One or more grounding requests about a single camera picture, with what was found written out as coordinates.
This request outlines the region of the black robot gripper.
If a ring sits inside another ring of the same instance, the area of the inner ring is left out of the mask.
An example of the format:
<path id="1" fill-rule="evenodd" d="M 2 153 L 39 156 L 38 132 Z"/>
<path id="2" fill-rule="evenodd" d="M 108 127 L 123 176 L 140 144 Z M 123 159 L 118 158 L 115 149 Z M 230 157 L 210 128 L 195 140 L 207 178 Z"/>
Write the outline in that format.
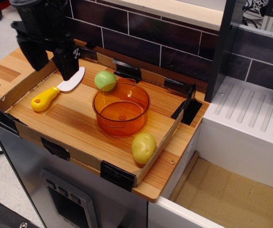
<path id="1" fill-rule="evenodd" d="M 79 71 L 79 48 L 65 26 L 65 7 L 16 7 L 21 18 L 13 22 L 17 42 L 31 66 L 40 71 L 48 62 L 46 51 L 53 51 L 53 61 L 64 81 Z"/>

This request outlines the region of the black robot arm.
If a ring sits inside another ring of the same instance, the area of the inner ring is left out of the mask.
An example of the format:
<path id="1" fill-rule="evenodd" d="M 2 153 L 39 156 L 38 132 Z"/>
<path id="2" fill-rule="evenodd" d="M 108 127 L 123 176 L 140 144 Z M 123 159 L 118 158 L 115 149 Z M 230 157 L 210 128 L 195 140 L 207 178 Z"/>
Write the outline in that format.
<path id="1" fill-rule="evenodd" d="M 17 32 L 19 47 L 36 70 L 48 62 L 47 52 L 53 53 L 53 61 L 63 80 L 68 81 L 79 70 L 79 49 L 72 33 L 65 26 L 66 0 L 12 0 L 20 21 L 12 22 Z"/>

